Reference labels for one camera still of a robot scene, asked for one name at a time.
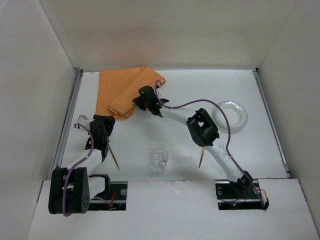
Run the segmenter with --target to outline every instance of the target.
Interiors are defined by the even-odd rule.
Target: white table surface
[[[263,210],[218,210],[213,180],[129,181],[126,211],[48,211],[45,181],[29,240],[319,240],[296,179],[260,179]]]
[[[286,178],[281,155],[273,135],[253,72],[251,70],[184,69],[157,71],[166,79],[165,98],[177,106],[196,99],[216,103],[232,100],[248,112],[245,128],[232,134],[229,149],[234,158],[253,178]],[[83,131],[73,128],[79,115],[92,118],[96,111],[99,72],[85,72],[72,118],[61,166],[77,159],[88,139]],[[205,108],[213,115],[214,106],[196,103],[189,109]],[[220,139],[227,133],[219,127]],[[110,136],[110,146],[120,166],[117,169],[111,154],[93,170],[109,174],[112,181],[128,180],[222,180],[226,175],[214,158],[206,152],[198,168],[202,149],[191,139],[188,128],[170,119],[153,116],[136,109],[132,117],[117,120]],[[149,169],[149,154],[163,148],[169,154],[166,171],[156,175]]]

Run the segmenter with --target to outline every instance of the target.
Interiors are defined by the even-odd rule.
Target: purple cable
[[[95,196],[94,198],[92,198],[91,200],[100,200],[106,204],[108,204],[110,206],[110,202],[108,202],[107,200],[103,199],[102,197],[99,196]]]
[[[158,97],[158,93],[157,93],[157,86],[158,84],[161,86],[161,81],[160,80],[157,80],[155,82],[155,86],[154,86],[154,93],[155,93],[155,96],[156,98],[158,99],[158,102],[165,108],[167,109],[180,109],[180,108],[183,108],[187,105],[190,105],[190,104],[194,104],[194,103],[199,103],[199,102],[207,102],[207,103],[210,103],[212,105],[214,105],[217,109],[219,109],[219,111],[222,113],[223,117],[224,117],[224,120],[225,120],[225,123],[226,123],[226,126],[227,126],[227,129],[228,129],[228,140],[226,141],[226,145],[225,145],[225,150],[226,152],[228,153],[228,155],[230,156],[231,160],[234,162],[234,164],[236,165],[236,167],[245,175],[245,177],[249,180],[250,184],[252,185],[253,189],[255,189],[255,185],[253,183],[253,181],[251,180],[251,178],[248,176],[248,174],[240,167],[240,165],[236,162],[236,160],[234,159],[234,157],[231,155],[230,151],[229,151],[229,144],[230,144],[230,139],[231,139],[231,129],[230,129],[230,124],[229,124],[229,121],[228,121],[228,118],[225,114],[225,112],[221,109],[221,107],[219,107],[218,104],[216,104],[215,102],[211,101],[211,100],[208,100],[208,99],[198,99],[198,100],[194,100],[194,101],[190,101],[190,102],[187,102],[185,104],[182,104],[180,106],[166,106]],[[258,197],[259,197],[259,200],[260,200],[260,203],[262,205],[262,207],[264,208],[265,207],[265,204],[264,204],[264,201],[262,200],[262,197],[260,196],[260,194],[258,194]]]
[[[88,159],[88,157],[91,155],[92,151],[94,150],[94,138],[92,137],[92,134],[90,132],[90,130],[88,128],[86,128],[85,126],[83,126],[80,123],[76,123],[75,125],[73,125],[75,128],[77,126],[82,127],[84,130],[86,130],[90,136],[90,140],[91,140],[91,149],[88,153],[87,156],[85,156],[84,158],[82,158],[81,160],[79,160],[77,163],[75,163],[68,171],[68,174],[66,175],[65,181],[64,181],[64,186],[63,186],[63,192],[62,192],[62,214],[65,217],[69,217],[71,214],[66,213],[66,194],[67,194],[67,187],[68,187],[68,182],[69,182],[69,178],[71,175],[71,172],[73,171],[73,169],[75,169],[79,164],[83,163],[85,160]]]

